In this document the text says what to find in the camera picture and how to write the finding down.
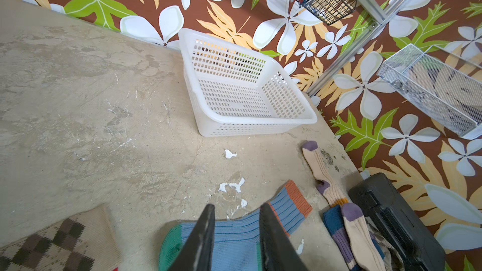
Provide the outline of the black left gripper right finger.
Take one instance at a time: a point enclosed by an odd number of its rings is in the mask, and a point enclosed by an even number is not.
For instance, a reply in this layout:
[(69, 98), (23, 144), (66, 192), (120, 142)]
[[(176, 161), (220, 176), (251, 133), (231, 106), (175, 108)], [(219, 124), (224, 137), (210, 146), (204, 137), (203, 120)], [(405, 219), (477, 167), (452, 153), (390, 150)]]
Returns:
[(307, 271), (268, 203), (260, 207), (259, 229), (263, 270)]

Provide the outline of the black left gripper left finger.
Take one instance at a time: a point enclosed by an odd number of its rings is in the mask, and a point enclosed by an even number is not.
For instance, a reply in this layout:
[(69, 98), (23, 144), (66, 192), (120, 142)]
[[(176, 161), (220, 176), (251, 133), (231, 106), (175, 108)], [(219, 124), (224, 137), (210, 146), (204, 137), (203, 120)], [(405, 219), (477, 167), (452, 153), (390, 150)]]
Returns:
[(207, 204), (168, 270), (209, 271), (215, 242), (215, 206)]

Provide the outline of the blue sock orange cuff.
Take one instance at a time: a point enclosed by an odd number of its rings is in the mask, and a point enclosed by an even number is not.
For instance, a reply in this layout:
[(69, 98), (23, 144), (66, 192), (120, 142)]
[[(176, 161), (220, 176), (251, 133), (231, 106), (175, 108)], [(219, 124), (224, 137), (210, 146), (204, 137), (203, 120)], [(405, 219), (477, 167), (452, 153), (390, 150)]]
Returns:
[[(268, 204), (288, 236), (313, 210), (291, 180)], [(194, 227), (193, 222), (179, 223), (168, 232), (159, 253), (159, 270), (171, 267)], [(259, 210), (236, 220), (216, 221), (212, 270), (261, 270), (259, 236)]]

